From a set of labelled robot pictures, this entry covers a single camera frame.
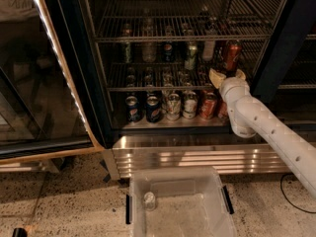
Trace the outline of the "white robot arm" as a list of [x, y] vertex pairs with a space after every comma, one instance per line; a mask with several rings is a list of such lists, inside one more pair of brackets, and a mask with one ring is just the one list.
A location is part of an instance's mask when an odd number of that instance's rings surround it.
[[259, 134], [275, 151], [302, 186], [316, 198], [316, 148], [280, 121], [250, 93], [241, 70], [227, 77], [211, 68], [209, 80], [227, 106], [233, 132], [242, 138]]

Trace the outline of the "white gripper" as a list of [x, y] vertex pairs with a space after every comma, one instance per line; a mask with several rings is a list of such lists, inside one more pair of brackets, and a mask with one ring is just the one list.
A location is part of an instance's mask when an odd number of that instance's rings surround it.
[[236, 70], [236, 77], [227, 79], [225, 74], [215, 69], [209, 70], [209, 80], [216, 89], [219, 89], [224, 101], [235, 101], [250, 94], [250, 87], [245, 79], [246, 75], [241, 69]]

